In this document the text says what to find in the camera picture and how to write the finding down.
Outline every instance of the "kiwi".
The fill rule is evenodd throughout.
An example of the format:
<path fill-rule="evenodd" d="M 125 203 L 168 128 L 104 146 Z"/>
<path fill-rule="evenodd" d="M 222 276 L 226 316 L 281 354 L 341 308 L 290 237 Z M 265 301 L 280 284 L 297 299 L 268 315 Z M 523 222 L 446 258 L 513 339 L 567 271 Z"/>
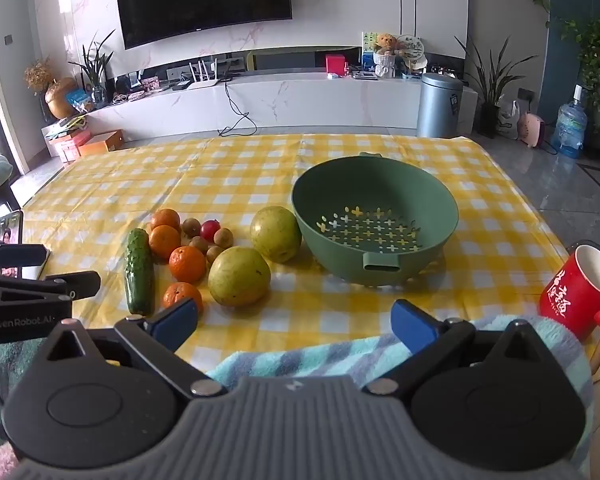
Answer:
<path fill-rule="evenodd" d="M 182 230 L 189 238 L 200 236 L 200 222 L 195 218 L 187 218 L 182 223 Z"/>
<path fill-rule="evenodd" d="M 194 236 L 189 242 L 190 247 L 195 247 L 202 254 L 206 254 L 209 248 L 209 242 L 207 242 L 203 237 Z"/>
<path fill-rule="evenodd" d="M 224 251 L 224 249 L 222 247 L 219 247 L 217 245 L 212 245 L 211 247 L 209 247 L 209 250 L 206 252 L 206 260 L 212 264 L 216 258 L 218 256 L 220 256 L 220 253 Z"/>
<path fill-rule="evenodd" d="M 234 244 L 234 234 L 226 227 L 222 227 L 216 231 L 216 234 L 214 234 L 214 243 L 218 247 L 228 249 Z"/>

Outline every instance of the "black circular disc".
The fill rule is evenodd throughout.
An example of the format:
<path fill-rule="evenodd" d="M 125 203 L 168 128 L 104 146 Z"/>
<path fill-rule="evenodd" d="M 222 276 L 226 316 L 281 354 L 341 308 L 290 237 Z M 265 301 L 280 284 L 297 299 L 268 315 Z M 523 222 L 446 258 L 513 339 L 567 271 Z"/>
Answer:
<path fill-rule="evenodd" d="M 35 371 L 2 412 L 20 458 L 67 469 L 112 465 L 155 446 L 176 421 L 173 392 L 147 372 L 86 358 Z"/>
<path fill-rule="evenodd" d="M 573 390 L 545 366 L 517 360 L 436 375 L 416 391 L 410 412 L 440 451 L 499 471 L 531 470 L 564 458 L 584 425 Z"/>

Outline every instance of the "tablecloth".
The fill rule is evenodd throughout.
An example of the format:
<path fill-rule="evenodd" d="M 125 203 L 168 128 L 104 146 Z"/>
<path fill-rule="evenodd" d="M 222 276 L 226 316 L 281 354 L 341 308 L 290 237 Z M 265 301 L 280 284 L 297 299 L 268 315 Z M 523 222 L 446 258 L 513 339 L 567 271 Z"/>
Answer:
<path fill-rule="evenodd" d="M 535 314 L 539 293 L 566 253 L 511 179 L 473 141 L 380 135 L 277 135 L 189 140 L 93 155 L 63 170 L 24 208 L 24 240 L 52 250 L 45 273 L 97 270 L 99 293 L 74 303 L 92 328 L 127 314 L 123 244 L 133 227 L 169 207 L 181 220 L 217 219 L 249 245 L 254 214 L 291 208 L 308 168 L 359 152 L 428 171 L 458 202 L 459 223 L 443 256 L 404 286 L 352 285 L 327 273 L 304 246 L 289 264 L 270 262 L 270 294 L 230 310 L 200 283 L 205 312 L 178 355 L 201 370 L 235 351 L 280 351 L 390 332 L 389 310 L 407 298 L 443 319 Z M 155 266 L 156 303 L 171 277 Z"/>

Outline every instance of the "towel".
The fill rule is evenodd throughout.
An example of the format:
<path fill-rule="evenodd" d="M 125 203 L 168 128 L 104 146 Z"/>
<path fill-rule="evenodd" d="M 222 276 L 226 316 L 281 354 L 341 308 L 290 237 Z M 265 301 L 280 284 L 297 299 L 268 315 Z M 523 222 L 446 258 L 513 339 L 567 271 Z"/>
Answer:
<path fill-rule="evenodd" d="M 539 316 L 485 317 L 474 322 L 479 330 L 504 330 L 523 317 L 565 371 L 586 409 L 585 429 L 570 462 L 589 477 L 589 444 L 593 426 L 593 382 L 584 348 L 563 325 Z M 241 377 L 306 377 L 350 375 L 357 386 L 387 373 L 411 356 L 409 349 L 393 334 L 343 343 L 290 350 L 287 352 L 236 352 L 207 373 L 229 390 Z"/>
<path fill-rule="evenodd" d="M 497 316 L 475 321 L 479 330 L 504 330 L 520 316 Z M 593 384 L 589 361 L 579 341 L 562 325 L 543 317 L 525 316 L 565 371 L 586 407 L 586 426 L 570 461 L 589 476 L 589 441 L 593 425 Z M 42 340 L 0 345 L 0 410 L 8 392 L 35 355 Z M 228 389 L 235 388 L 241 377 L 303 377 L 348 374 L 362 387 L 383 375 L 411 352 L 393 334 L 287 352 L 236 352 L 208 375 Z M 0 421 L 0 445 L 6 436 Z M 0 460 L 8 463 L 11 455 L 3 452 Z"/>

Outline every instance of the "green fruit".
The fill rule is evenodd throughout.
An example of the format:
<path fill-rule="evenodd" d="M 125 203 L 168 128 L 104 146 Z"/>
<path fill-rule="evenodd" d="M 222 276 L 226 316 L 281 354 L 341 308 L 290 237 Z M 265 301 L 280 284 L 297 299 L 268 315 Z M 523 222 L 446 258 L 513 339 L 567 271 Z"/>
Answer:
<path fill-rule="evenodd" d="M 298 252 L 302 234 L 296 216 L 284 207 L 264 207 L 251 221 L 251 243 L 272 262 L 282 264 Z"/>
<path fill-rule="evenodd" d="M 243 306 L 264 296 L 270 281 L 271 271 L 258 251 L 230 247 L 214 260 L 207 283 L 219 304 Z"/>
<path fill-rule="evenodd" d="M 124 272 L 129 312 L 150 316 L 154 312 L 154 263 L 144 229 L 131 229 L 126 236 Z"/>

